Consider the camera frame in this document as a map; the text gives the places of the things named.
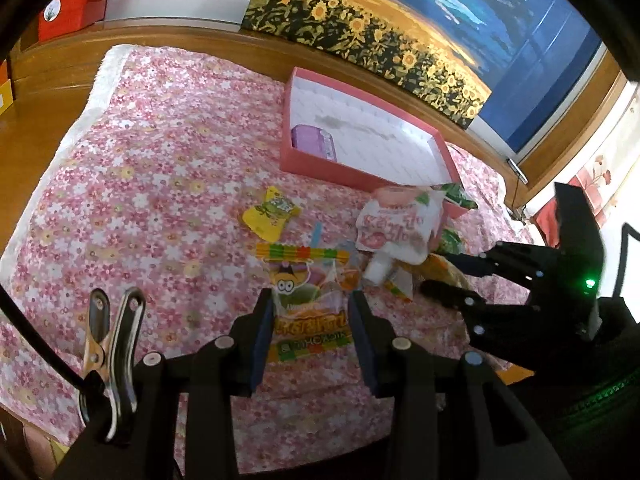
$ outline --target snack bag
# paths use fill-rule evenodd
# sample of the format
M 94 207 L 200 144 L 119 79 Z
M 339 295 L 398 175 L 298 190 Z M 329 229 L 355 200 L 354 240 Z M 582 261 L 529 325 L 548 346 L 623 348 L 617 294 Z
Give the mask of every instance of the snack bag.
M 242 221 L 262 240 L 277 242 L 287 221 L 298 216 L 300 208 L 275 186 L 269 186 L 264 201 L 242 213 Z
M 297 359 L 353 341 L 347 295 L 338 278 L 350 259 L 347 251 L 258 244 L 256 255 L 268 268 L 274 303 L 268 362 Z
M 397 267 L 391 273 L 384 286 L 405 303 L 411 303 L 414 300 L 414 277 L 411 272 L 402 267 Z
M 462 254 L 465 252 L 465 243 L 453 227 L 442 229 L 438 247 L 435 251 L 438 254 Z
M 356 227 L 356 247 L 379 251 L 412 265 L 429 254 L 442 222 L 444 192 L 419 187 L 382 187 L 364 206 Z
M 451 202 L 452 204 L 459 205 L 464 209 L 478 209 L 478 204 L 475 200 L 466 193 L 462 184 L 457 182 L 451 182 L 450 184 L 439 184 L 438 186 L 431 186 L 431 189 L 436 191 L 444 191 L 446 193 L 444 200 Z
M 462 273 L 454 264 L 439 254 L 429 254 L 427 259 L 419 266 L 401 266 L 411 272 L 414 276 L 422 280 L 438 280 L 449 285 L 459 286 L 468 290 L 473 290 L 466 275 Z

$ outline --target metal clamp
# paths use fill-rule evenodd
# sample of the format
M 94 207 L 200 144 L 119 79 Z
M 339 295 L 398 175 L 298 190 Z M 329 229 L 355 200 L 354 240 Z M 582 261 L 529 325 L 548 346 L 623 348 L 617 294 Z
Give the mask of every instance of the metal clamp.
M 107 442 L 130 426 L 138 407 L 132 378 L 133 354 L 145 309 L 146 299 L 142 291 L 135 287 L 128 289 L 111 331 L 111 306 L 106 293 L 96 288 L 89 298 L 82 368 L 85 380 L 95 385 L 96 397 L 106 395 L 109 399 L 111 424 Z M 90 420 L 91 405 L 89 395 L 80 392 L 78 408 L 85 424 Z

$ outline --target green snack bag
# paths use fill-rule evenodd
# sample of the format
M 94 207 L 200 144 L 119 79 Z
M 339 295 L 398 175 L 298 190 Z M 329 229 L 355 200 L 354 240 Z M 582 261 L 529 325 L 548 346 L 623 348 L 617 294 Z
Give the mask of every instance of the green snack bag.
M 463 207 L 464 209 L 478 209 L 478 204 L 471 200 L 462 184 L 451 182 L 450 184 L 440 184 L 439 186 L 431 186 L 433 189 L 445 192 L 445 200 Z
M 465 244 L 455 229 L 445 227 L 440 235 L 440 243 L 435 253 L 438 254 L 461 254 L 465 252 Z

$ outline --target pink floral bedsheet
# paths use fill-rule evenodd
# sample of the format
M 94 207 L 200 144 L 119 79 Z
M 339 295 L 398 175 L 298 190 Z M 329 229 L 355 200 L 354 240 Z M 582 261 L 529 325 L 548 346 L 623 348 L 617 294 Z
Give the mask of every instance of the pink floral bedsheet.
M 354 239 L 367 195 L 278 169 L 284 86 L 226 60 L 175 48 L 135 47 L 103 115 L 62 160 L 17 247 L 9 294 L 46 341 L 80 371 L 87 298 L 100 286 L 119 301 L 148 299 L 136 358 L 196 351 L 249 312 L 267 283 L 256 237 L 238 221 L 239 196 L 274 185 L 301 208 L 282 242 Z M 477 253 L 523 241 L 503 208 L 501 177 L 450 146 L 479 210 L 455 222 Z M 523 302 L 497 278 L 474 280 L 490 301 Z M 440 355 L 468 348 L 456 313 L 424 298 L 366 290 L 375 314 Z M 81 430 L 75 391 L 0 322 L 0 401 L 64 444 Z M 353 346 L 268 365 L 251 399 L 234 399 L 241 472 L 285 468 L 361 447 L 388 434 L 392 402 L 373 399 Z M 184 406 L 176 455 L 184 456 Z

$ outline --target wooden headboard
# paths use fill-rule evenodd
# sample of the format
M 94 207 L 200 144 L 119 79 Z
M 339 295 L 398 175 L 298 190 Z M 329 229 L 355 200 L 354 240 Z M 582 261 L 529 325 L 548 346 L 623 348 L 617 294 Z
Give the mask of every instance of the wooden headboard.
M 476 139 L 417 97 L 336 56 L 302 44 L 254 32 L 227 32 L 175 25 L 106 22 L 75 34 L 36 44 L 12 57 L 16 99 L 34 92 L 85 89 L 88 95 L 104 54 L 116 44 L 175 46 L 231 60 L 286 82 L 294 67 L 318 72 L 370 92 L 439 129 L 445 140 L 464 148 L 498 171 L 511 203 L 516 179 L 491 147 Z

